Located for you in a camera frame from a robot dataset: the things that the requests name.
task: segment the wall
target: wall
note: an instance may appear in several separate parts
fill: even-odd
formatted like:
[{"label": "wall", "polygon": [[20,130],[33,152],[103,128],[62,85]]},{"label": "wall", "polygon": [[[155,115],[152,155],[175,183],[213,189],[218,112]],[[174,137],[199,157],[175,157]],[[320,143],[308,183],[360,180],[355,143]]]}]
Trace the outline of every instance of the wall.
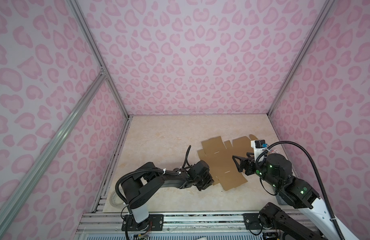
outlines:
[{"label": "wall", "polygon": [[3,239],[69,239],[90,210],[124,124],[106,83]]},{"label": "wall", "polygon": [[0,1],[0,208],[98,73],[64,0]]},{"label": "wall", "polygon": [[[337,217],[370,240],[370,1],[339,1],[271,121],[311,153]],[[319,189],[303,153],[286,150]]]},{"label": "wall", "polygon": [[324,0],[78,1],[130,114],[266,113]]}]

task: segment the diagonal metal bar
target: diagonal metal bar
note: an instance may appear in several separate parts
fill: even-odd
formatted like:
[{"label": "diagonal metal bar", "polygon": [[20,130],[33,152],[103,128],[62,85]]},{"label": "diagonal metal bar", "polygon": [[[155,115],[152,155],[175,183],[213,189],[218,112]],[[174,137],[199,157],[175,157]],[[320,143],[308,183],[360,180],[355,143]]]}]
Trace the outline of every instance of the diagonal metal bar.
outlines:
[{"label": "diagonal metal bar", "polygon": [[56,135],[49,142],[42,154],[38,157],[32,168],[24,176],[14,193],[2,206],[0,210],[0,239],[6,233],[6,230],[9,228],[12,221],[25,204],[33,189],[38,184],[38,181],[48,169],[50,163],[61,149],[65,140],[74,129],[84,111],[86,111],[89,103],[92,101],[106,78],[107,76],[104,74],[99,74],[97,76],[83,97],[78,101],[67,119],[63,122]]},{"label": "diagonal metal bar", "polygon": [[[84,37],[86,41],[89,44],[90,49],[92,50],[92,53],[97,61],[98,66],[101,68],[102,72],[105,75],[109,75],[109,71],[106,67],[106,64],[104,62],[104,59],[101,56],[100,50],[98,49],[98,46],[96,45],[96,41],[94,41],[94,37],[89,29],[88,24],[86,23],[84,14],[81,10],[80,5],[78,4],[77,0],[66,0],[67,4],[72,10],[72,13],[74,17],[76,18],[76,21],[81,28],[82,33],[84,34]],[[114,80],[111,78],[111,76],[108,76],[107,79],[108,85],[112,91],[112,94],[114,98],[116,99],[117,104],[119,105],[120,109],[122,110],[122,113],[124,114],[125,119],[128,119],[129,115],[125,109],[124,103],[122,102],[120,93],[117,91]]]},{"label": "diagonal metal bar", "polygon": [[314,22],[309,34],[306,37],[306,40],[304,41],[303,46],[301,47],[301,50],[299,51],[296,57],[296,60],[294,60],[288,74],[285,77],[284,83],[282,84],[281,88],[276,94],[276,97],[274,98],[272,105],[269,108],[268,116],[271,116],[274,113],[274,110],[278,106],[281,100],[281,97],[286,91],[286,88],[288,87],[289,83],[292,82],[295,72],[297,71],[298,67],[301,65],[302,61],[304,60],[304,57],[309,52],[310,47],[313,45],[314,40],[316,39],[317,35],[321,31],[329,15],[334,10],[334,7],[336,6],[336,2],[337,0],[326,0],[326,2],[324,3],[324,6],[321,8],[321,11],[317,16],[316,21]]}]

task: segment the cardboard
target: cardboard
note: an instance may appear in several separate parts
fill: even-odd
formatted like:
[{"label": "cardboard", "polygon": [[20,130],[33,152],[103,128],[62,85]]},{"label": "cardboard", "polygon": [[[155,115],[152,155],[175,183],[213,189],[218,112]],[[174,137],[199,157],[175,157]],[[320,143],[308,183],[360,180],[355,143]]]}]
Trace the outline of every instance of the cardboard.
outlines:
[{"label": "cardboard", "polygon": [[250,147],[250,140],[257,140],[254,135],[250,138],[244,136],[230,141],[222,142],[221,136],[201,142],[202,149],[198,150],[198,157],[204,160],[210,168],[210,174],[214,183],[221,184],[227,191],[247,182],[242,173],[237,171],[237,167],[232,160],[232,156],[246,156],[247,152],[253,152]]}]

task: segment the flattened cardboard box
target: flattened cardboard box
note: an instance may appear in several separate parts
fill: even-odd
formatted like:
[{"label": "flattened cardboard box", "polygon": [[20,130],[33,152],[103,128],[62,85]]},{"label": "flattened cardboard box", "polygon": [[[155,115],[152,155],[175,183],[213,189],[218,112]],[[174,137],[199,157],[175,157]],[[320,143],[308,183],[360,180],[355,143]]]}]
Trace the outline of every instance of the flattened cardboard box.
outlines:
[{"label": "flattened cardboard box", "polygon": [[254,135],[249,137],[234,139],[233,145],[230,141],[222,142],[221,136],[201,142],[203,149],[197,151],[198,157],[209,165],[213,185],[220,183],[227,191],[247,182],[242,173],[238,172],[232,156],[244,157],[247,152],[253,152],[250,140],[257,140],[257,137]]}]

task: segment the beige table surface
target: beige table surface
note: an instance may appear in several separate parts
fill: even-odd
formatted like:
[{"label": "beige table surface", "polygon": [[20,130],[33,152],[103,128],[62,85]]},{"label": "beige table surface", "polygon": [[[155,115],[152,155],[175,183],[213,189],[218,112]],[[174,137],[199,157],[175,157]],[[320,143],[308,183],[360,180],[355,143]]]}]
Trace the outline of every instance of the beige table surface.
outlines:
[{"label": "beige table surface", "polygon": [[[128,172],[136,170],[146,162],[156,167],[172,170],[184,161],[187,147],[192,145],[188,161],[195,164],[200,159],[197,150],[201,142],[221,136],[223,141],[233,140],[253,134],[268,144],[278,141],[276,133],[265,114],[253,115],[209,115],[209,116],[135,116],[130,125],[117,167],[113,172],[112,183],[103,209],[104,213],[120,212],[109,203],[117,180]],[[281,146],[277,149],[283,154]],[[274,196],[264,191],[256,175],[246,176],[247,183],[224,191],[220,184],[212,185],[199,192],[196,187],[188,189],[161,188],[147,202],[150,212],[179,211],[224,211],[260,210],[272,202]],[[273,192],[266,182],[265,188]],[[122,202],[115,197],[115,202]]]}]

